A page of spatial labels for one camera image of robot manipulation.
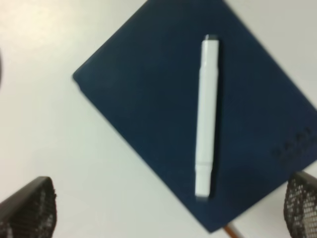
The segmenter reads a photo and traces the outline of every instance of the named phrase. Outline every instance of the notebook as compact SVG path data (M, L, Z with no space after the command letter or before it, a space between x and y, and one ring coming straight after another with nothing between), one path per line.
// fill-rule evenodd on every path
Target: notebook
M194 164L206 34L221 40L220 83L212 194L201 202ZM209 232L315 161L314 107L221 0L147 1L73 77Z

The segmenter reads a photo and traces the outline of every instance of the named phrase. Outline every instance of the marker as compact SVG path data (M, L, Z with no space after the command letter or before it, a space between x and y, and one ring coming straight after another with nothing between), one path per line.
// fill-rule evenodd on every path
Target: marker
M199 72L198 117L195 157L195 195L208 198L211 188L216 122L219 40L206 35L202 42Z

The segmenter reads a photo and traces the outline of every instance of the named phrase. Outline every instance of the white desk surface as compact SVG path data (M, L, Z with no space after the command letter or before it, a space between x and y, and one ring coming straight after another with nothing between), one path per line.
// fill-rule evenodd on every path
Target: white desk surface
M50 176L56 238L228 237L204 230L71 79L143 2L0 1L0 201ZM316 106L317 2L227 2ZM289 237L284 192L234 221L246 238Z

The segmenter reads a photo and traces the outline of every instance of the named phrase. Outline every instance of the dark object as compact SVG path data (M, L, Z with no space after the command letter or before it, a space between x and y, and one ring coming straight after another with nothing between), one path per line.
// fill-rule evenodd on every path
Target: dark object
M284 219L292 238L317 237L317 179L298 172L288 181Z
M194 164L206 34L218 35L223 45L222 85L215 193L208 202L199 202ZM316 159L315 109L221 0L147 1L74 79L210 232Z
M50 238L56 225L55 192L38 177L0 203L0 238Z

